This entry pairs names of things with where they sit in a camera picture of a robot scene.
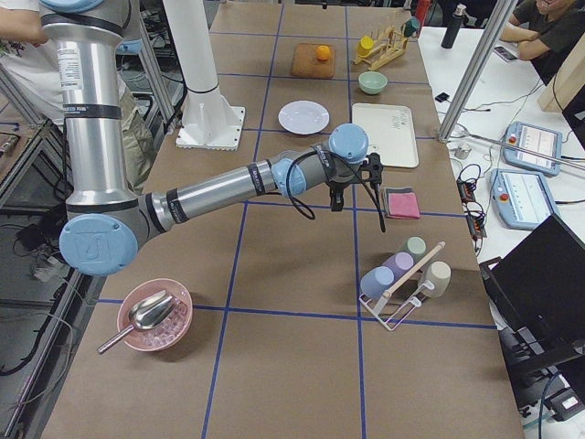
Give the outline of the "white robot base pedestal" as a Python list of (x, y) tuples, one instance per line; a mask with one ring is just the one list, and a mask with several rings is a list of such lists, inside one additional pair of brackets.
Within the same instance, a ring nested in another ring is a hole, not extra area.
[(186, 85), (176, 145), (236, 150), (246, 110), (220, 91), (203, 3), (167, 0), (164, 9)]

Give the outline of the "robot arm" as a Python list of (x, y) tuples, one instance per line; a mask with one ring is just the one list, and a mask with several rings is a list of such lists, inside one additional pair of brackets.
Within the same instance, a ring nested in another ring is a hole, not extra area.
[(139, 249), (176, 224), (237, 202), (278, 191), (295, 198), (326, 184), (331, 208), (346, 187), (378, 163), (367, 135), (346, 123), (302, 152), (285, 151), (189, 187), (139, 195), (153, 156), (132, 125), (122, 98), (116, 56), (141, 49), (135, 1), (43, 1), (44, 33), (55, 44), (63, 91), (63, 131), (69, 143), (73, 189), (59, 236), (66, 262), (104, 276), (128, 266)]

